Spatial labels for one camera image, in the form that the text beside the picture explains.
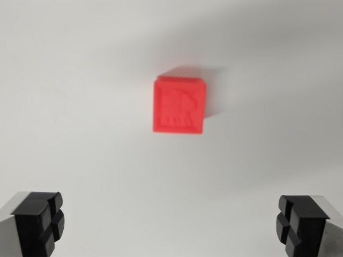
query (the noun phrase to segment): cube face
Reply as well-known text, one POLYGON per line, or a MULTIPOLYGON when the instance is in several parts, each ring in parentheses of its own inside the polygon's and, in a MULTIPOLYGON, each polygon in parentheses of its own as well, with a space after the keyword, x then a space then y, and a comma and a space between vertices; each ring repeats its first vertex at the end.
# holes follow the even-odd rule
POLYGON ((203 132, 206 85, 202 79, 158 77, 154 88, 154 132, 203 132))

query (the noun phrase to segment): black gripper pad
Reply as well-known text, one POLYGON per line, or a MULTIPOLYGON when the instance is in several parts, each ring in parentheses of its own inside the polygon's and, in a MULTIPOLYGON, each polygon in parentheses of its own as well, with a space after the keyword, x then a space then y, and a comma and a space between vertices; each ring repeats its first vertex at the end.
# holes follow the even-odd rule
POLYGON ((329 218, 307 195, 281 196, 277 234, 289 257, 317 257, 325 221, 329 218))
POLYGON ((23 257, 50 257, 64 229, 62 195, 31 192, 13 211, 23 257))

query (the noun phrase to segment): red cube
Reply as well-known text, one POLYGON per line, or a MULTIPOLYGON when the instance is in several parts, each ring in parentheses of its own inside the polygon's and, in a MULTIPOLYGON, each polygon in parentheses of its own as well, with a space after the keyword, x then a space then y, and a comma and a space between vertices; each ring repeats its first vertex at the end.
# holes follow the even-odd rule
POLYGON ((202 79, 158 77, 154 88, 155 132, 203 132, 206 84, 202 79))

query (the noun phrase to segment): red block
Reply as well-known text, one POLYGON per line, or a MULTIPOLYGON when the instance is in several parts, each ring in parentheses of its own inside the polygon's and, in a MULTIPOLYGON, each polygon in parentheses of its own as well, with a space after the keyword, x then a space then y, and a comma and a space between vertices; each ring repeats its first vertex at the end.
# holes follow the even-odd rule
POLYGON ((154 88, 155 132, 203 132, 206 84, 202 79, 158 77, 154 88))

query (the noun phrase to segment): white background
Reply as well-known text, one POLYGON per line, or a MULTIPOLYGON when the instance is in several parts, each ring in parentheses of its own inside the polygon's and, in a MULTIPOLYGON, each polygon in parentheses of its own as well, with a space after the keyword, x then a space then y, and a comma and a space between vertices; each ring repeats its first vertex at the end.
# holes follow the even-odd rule
POLYGON ((54 257, 283 257, 282 194, 343 212, 343 2, 0 0, 0 205, 60 191, 54 257), (158 75, 202 135, 152 132, 158 75))

